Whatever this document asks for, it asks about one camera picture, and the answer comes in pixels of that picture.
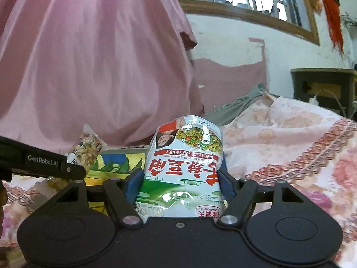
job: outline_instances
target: white snack bag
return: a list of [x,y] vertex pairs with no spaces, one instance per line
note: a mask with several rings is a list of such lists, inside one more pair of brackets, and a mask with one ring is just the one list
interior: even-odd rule
[[65,155],[67,156],[67,163],[81,165],[88,173],[99,152],[106,150],[108,150],[106,143],[88,124],[85,124],[81,137]]
[[224,209],[217,170],[222,163],[218,126],[185,116],[160,126],[145,159],[135,209],[149,216],[213,217]]

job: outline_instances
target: window frame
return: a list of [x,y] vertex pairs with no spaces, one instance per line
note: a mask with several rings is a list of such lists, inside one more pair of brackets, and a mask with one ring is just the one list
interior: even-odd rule
[[186,14],[199,14],[239,19],[262,26],[274,28],[285,33],[294,35],[320,46],[315,15],[309,0],[303,0],[310,24],[310,31],[298,25],[280,20],[279,18],[259,13],[257,11],[235,7],[228,4],[201,1],[201,0],[179,0]]

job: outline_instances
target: white wall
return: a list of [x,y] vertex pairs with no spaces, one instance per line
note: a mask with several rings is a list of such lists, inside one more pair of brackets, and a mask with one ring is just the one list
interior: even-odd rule
[[355,63],[357,63],[357,26],[350,26],[349,33],[351,35],[353,51],[355,53]]
[[[357,1],[341,0],[343,9],[352,13]],[[348,29],[342,26],[344,55],[332,48],[326,15],[315,15],[320,46],[279,30],[249,22],[221,17],[188,14],[198,45],[192,59],[206,58],[226,66],[239,66],[261,61],[260,45],[249,37],[265,41],[269,91],[293,97],[290,70],[302,67],[350,68],[354,58],[353,43]]]

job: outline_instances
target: power plug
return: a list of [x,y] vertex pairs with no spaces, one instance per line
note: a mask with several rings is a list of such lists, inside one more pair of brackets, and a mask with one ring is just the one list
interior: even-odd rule
[[316,96],[315,96],[315,97],[311,97],[311,98],[309,99],[309,104],[312,104],[312,105],[314,105],[314,106],[318,106],[318,101],[317,101],[317,99],[316,99]]

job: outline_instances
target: orange decoration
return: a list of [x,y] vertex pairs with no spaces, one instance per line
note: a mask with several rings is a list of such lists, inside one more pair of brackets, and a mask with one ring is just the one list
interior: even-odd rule
[[322,0],[325,6],[325,12],[328,22],[330,37],[333,42],[333,47],[338,45],[340,53],[343,53],[343,37],[340,22],[340,9],[336,0]]

